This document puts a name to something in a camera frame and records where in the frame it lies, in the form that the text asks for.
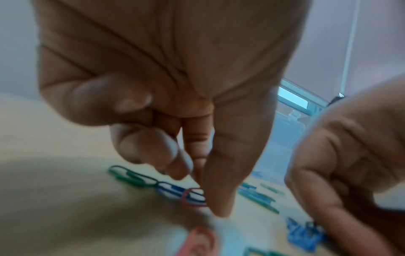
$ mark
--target hand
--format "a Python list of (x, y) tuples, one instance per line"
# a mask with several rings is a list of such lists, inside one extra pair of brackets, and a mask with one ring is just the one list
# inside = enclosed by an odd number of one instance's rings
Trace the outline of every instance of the hand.
[(41, 94), (68, 120), (110, 125), (127, 161), (192, 173), (227, 216), (268, 140), (309, 2), (33, 0)]
[(405, 77), (331, 106), (286, 176), (302, 207), (354, 256), (405, 253), (405, 212), (373, 199), (405, 180), (404, 99)]

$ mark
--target pink paper clip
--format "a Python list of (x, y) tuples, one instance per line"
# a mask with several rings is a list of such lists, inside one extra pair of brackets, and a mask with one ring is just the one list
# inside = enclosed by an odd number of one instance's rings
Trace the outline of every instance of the pink paper clip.
[(217, 256), (218, 243), (214, 232), (206, 227), (194, 228), (175, 256)]
[(191, 207), (191, 208), (207, 207), (207, 204), (192, 204), (192, 203), (187, 202), (187, 195), (194, 189), (201, 189), (201, 188), (190, 188), (190, 189), (184, 190), (184, 192), (181, 195), (181, 205), (183, 207)]

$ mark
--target table surface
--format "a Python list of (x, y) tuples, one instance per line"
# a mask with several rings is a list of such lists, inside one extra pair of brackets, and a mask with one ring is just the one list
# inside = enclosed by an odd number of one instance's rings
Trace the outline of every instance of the table surface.
[[(43, 102), (0, 94), (0, 255), (171, 256), (195, 226), (211, 226), (223, 256), (245, 247), (308, 255), (289, 245), (284, 218), (308, 220), (285, 187), (247, 182), (276, 199), (280, 215), (237, 196), (228, 219), (182, 209), (150, 189), (106, 173), (113, 164), (169, 181), (147, 165), (131, 165), (113, 150), (108, 129), (71, 124)], [(186, 178), (174, 182), (196, 186)], [(267, 183), (285, 196), (259, 186)], [(319, 247), (313, 255), (337, 255)]]

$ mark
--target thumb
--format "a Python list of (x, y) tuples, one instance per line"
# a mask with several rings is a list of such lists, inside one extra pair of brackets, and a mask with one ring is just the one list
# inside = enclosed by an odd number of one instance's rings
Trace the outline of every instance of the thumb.
[(207, 205), (217, 216), (231, 214), (238, 186), (251, 173), (266, 146), (277, 92), (278, 88), (272, 87), (236, 99), (225, 94), (214, 101), (215, 135), (201, 187)]

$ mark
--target table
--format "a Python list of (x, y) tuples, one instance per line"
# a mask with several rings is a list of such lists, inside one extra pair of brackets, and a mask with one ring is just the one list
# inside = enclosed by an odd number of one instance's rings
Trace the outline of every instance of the table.
[[(173, 255), (195, 226), (212, 226), (223, 256), (246, 246), (307, 255), (286, 240), (284, 217), (309, 218), (285, 187), (249, 177), (273, 196), (280, 215), (237, 196), (229, 219), (182, 209), (153, 190), (135, 189), (106, 173), (113, 164), (171, 181), (147, 165), (124, 162), (108, 129), (62, 120), (43, 102), (0, 94), (0, 255)], [(196, 186), (186, 178), (174, 182)], [(260, 183), (286, 195), (272, 194)], [(335, 253), (319, 247), (315, 256)]]

